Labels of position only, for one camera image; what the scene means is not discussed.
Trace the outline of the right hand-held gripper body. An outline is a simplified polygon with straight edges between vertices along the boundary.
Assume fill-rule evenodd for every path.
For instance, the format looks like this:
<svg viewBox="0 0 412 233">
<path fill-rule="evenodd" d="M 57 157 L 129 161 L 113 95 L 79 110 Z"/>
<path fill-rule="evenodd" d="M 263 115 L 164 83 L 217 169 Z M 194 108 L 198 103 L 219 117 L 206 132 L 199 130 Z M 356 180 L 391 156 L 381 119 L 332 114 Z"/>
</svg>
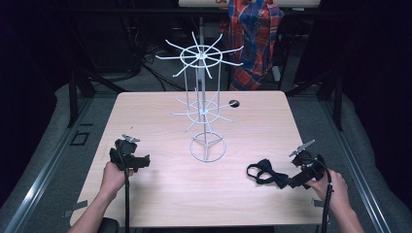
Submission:
<svg viewBox="0 0 412 233">
<path fill-rule="evenodd" d="M 290 154 L 290 157 L 293 156 L 292 164 L 295 167 L 299 167 L 301 169 L 301 172 L 310 174 L 312 176 L 312 179 L 318 181 L 324 176 L 324 171 L 326 170 L 326 168 L 325 161 L 321 155 L 312 156 L 307 150 L 307 148 L 314 143 L 315 140 L 311 140 L 297 147 Z"/>
</svg>

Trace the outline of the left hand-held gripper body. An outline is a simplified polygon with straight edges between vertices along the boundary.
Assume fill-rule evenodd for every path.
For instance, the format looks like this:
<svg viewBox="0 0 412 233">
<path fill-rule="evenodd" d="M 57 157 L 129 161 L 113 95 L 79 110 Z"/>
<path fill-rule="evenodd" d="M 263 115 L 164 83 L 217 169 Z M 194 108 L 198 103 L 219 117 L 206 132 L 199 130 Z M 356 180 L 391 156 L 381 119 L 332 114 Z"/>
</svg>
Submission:
<svg viewBox="0 0 412 233">
<path fill-rule="evenodd" d="M 122 139 L 117 139 L 115 147 L 110 149 L 111 162 L 116 164 L 121 171 L 125 169 L 138 171 L 135 164 L 136 157 L 133 155 L 137 149 L 137 142 L 139 142 L 139 139 L 122 134 Z"/>
</svg>

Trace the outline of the black bow tie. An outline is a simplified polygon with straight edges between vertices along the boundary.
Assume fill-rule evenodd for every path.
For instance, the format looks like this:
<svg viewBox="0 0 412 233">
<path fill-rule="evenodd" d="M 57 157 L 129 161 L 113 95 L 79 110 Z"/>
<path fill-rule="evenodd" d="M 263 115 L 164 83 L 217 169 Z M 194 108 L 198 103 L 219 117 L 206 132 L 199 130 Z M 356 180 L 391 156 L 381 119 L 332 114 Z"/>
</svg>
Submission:
<svg viewBox="0 0 412 233">
<path fill-rule="evenodd" d="M 267 158 L 262 159 L 258 163 L 250 164 L 246 169 L 246 173 L 247 176 L 253 178 L 257 184 L 275 183 L 281 189 L 288 184 L 289 176 L 276 172 Z"/>
</svg>

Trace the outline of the person's left hand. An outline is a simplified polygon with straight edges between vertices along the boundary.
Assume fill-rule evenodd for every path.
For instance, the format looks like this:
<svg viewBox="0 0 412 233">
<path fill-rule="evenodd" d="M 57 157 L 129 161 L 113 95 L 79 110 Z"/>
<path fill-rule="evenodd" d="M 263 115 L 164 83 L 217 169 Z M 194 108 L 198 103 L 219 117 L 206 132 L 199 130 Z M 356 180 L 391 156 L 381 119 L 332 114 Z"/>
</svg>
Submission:
<svg viewBox="0 0 412 233">
<path fill-rule="evenodd" d="M 103 170 L 100 191 L 103 194 L 116 196 L 118 191 L 124 186 L 125 175 L 118 166 L 112 162 L 107 162 Z"/>
</svg>

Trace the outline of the person's right hand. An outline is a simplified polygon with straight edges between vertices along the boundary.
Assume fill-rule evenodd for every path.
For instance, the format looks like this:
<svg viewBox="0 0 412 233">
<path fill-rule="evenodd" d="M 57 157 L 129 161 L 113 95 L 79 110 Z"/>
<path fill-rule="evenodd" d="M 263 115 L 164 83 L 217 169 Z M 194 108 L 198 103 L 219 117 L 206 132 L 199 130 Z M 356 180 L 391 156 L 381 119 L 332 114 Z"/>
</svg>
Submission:
<svg viewBox="0 0 412 233">
<path fill-rule="evenodd" d="M 324 175 L 319 181 L 310 180 L 307 184 L 325 201 L 327 188 L 331 185 L 329 209 L 334 213 L 343 213 L 351 209 L 348 186 L 340 173 L 329 170 L 330 177 Z"/>
</svg>

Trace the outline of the black chair seat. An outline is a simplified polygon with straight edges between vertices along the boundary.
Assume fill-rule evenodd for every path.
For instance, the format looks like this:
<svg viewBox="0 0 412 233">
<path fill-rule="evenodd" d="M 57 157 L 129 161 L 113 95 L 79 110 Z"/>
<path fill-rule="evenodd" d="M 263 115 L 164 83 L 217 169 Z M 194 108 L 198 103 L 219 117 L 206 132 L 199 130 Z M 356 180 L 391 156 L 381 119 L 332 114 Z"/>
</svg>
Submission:
<svg viewBox="0 0 412 233">
<path fill-rule="evenodd" d="M 104 217 L 97 233 L 118 233 L 119 229 L 120 224 L 115 219 Z"/>
</svg>

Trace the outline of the black metal stand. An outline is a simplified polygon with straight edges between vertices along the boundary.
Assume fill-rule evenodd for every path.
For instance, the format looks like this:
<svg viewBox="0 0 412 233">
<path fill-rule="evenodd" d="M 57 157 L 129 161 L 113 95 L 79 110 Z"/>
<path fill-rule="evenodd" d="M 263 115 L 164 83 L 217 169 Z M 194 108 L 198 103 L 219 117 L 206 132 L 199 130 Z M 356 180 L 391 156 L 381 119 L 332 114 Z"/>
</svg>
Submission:
<svg viewBox="0 0 412 233">
<path fill-rule="evenodd" d="M 68 128 L 72 127 L 79 117 L 78 91 L 80 91 L 85 98 L 93 98 L 95 96 L 96 90 L 91 84 L 92 81 L 101 83 L 116 93 L 125 92 L 124 88 L 110 82 L 91 70 L 78 68 L 74 69 L 68 79 L 70 106 L 70 119 L 67 125 Z"/>
<path fill-rule="evenodd" d="M 332 121 L 339 131 L 343 130 L 341 123 L 342 100 L 343 100 L 343 77 L 338 71 L 328 71 L 318 77 L 299 84 L 297 87 L 286 92 L 287 96 L 295 96 L 310 86 L 318 84 L 317 92 L 319 101 L 328 101 L 331 94 L 333 96 Z"/>
</svg>

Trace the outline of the grey tape strip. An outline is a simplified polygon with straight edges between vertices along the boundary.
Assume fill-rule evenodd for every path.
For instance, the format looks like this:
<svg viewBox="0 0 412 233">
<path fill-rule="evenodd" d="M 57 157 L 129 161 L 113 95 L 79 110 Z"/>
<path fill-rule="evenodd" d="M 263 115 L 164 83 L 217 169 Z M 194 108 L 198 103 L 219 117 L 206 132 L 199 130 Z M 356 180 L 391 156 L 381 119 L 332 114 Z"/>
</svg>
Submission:
<svg viewBox="0 0 412 233">
<path fill-rule="evenodd" d="M 81 201 L 73 205 L 69 210 L 63 212 L 62 217 L 70 217 L 75 211 L 87 207 L 87 200 Z"/>
</svg>

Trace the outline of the red blue plaid cloth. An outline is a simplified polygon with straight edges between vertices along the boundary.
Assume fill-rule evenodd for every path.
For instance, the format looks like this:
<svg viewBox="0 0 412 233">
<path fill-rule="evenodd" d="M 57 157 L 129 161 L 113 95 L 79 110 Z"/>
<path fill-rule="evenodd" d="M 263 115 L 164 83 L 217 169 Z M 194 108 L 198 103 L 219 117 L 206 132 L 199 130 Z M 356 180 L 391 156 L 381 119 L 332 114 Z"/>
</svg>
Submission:
<svg viewBox="0 0 412 233">
<path fill-rule="evenodd" d="M 274 0 L 229 0 L 228 22 L 221 26 L 232 55 L 230 90 L 256 90 L 273 67 L 277 31 L 284 16 Z"/>
</svg>

